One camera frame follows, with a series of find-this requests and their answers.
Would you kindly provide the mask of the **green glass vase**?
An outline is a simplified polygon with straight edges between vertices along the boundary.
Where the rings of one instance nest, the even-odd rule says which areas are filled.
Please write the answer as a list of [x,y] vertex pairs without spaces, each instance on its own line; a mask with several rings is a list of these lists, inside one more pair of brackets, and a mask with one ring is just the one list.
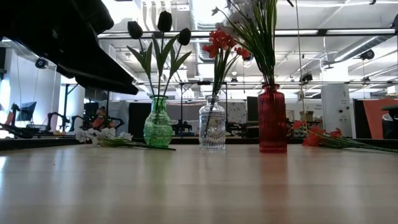
[[155,147],[168,147],[173,135],[172,120],[167,114],[167,96],[154,95],[151,111],[144,123],[144,140]]

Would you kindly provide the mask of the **black aluminium table frame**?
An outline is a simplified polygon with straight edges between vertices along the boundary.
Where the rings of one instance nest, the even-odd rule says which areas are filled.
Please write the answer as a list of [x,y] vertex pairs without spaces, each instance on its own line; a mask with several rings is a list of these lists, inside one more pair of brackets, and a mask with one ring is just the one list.
[[[359,142],[373,146],[398,149],[396,139],[356,139]],[[133,141],[144,142],[143,138],[134,138]],[[258,138],[226,138],[226,144],[258,144]],[[288,144],[301,144],[303,139],[292,138]],[[81,144],[75,138],[40,138],[40,139],[0,139],[0,150],[28,149],[38,147],[67,146]],[[198,138],[172,138],[171,144],[199,144]]]

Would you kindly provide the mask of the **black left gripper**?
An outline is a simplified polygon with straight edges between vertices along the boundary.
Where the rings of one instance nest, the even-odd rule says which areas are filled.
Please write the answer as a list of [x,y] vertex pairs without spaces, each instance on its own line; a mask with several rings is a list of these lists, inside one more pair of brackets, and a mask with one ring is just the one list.
[[85,88],[136,95],[134,78],[100,48],[98,35],[114,25],[102,0],[62,0],[62,11],[61,74]]

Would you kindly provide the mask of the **background computer monitor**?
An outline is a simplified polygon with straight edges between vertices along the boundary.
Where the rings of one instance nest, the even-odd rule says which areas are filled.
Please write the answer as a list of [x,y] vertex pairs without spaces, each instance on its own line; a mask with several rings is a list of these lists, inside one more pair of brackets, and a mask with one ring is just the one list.
[[16,121],[31,121],[36,104],[36,101],[21,104]]

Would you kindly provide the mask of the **black partition panel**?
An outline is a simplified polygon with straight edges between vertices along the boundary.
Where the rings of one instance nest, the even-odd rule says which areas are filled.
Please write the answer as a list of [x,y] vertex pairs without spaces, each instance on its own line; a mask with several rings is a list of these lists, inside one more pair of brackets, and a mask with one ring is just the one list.
[[149,103],[129,104],[128,132],[132,134],[134,138],[144,137],[144,124],[149,113],[150,113]]

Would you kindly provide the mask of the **person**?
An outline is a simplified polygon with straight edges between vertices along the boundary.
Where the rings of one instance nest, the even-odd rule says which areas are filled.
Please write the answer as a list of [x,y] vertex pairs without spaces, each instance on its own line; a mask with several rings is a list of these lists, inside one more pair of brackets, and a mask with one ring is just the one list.
[[107,126],[106,108],[102,106],[97,109],[96,116],[94,121],[91,123],[91,127],[94,129],[103,129]]

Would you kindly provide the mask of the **red glass vase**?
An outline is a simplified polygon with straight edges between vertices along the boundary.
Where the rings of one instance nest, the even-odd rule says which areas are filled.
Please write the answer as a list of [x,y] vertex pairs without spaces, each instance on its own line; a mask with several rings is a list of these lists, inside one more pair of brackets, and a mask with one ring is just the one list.
[[259,151],[287,153],[287,118],[285,95],[278,85],[263,85],[258,95]]

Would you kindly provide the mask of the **black office chair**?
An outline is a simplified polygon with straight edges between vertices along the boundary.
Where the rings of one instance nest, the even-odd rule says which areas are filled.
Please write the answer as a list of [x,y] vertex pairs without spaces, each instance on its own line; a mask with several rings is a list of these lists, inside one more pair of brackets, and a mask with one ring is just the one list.
[[382,116],[382,135],[384,139],[398,139],[398,105],[383,106],[387,111]]

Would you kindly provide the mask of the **orange partition panel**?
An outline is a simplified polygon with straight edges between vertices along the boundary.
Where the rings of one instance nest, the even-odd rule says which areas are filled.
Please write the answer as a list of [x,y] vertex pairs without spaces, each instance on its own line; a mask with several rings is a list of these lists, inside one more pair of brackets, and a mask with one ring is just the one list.
[[387,111],[382,110],[382,107],[398,105],[398,100],[391,98],[383,98],[379,100],[364,100],[363,105],[371,132],[371,137],[373,139],[382,139],[382,116],[387,113]]

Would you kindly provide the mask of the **white room pillar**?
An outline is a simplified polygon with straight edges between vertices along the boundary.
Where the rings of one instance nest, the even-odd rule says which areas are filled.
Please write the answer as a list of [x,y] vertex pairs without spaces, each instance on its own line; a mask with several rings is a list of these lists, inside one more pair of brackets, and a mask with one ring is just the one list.
[[344,137],[353,136],[349,98],[348,67],[346,65],[328,65],[321,74],[323,84],[321,99],[323,106],[323,127],[330,133],[340,129]]

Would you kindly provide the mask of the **clear glass vase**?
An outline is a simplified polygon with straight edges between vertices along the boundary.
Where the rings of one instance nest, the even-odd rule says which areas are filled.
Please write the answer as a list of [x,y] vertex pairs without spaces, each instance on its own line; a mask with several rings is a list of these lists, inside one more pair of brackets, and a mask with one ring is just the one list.
[[205,150],[225,150],[226,110],[219,105],[217,95],[206,97],[206,105],[199,110],[199,143]]

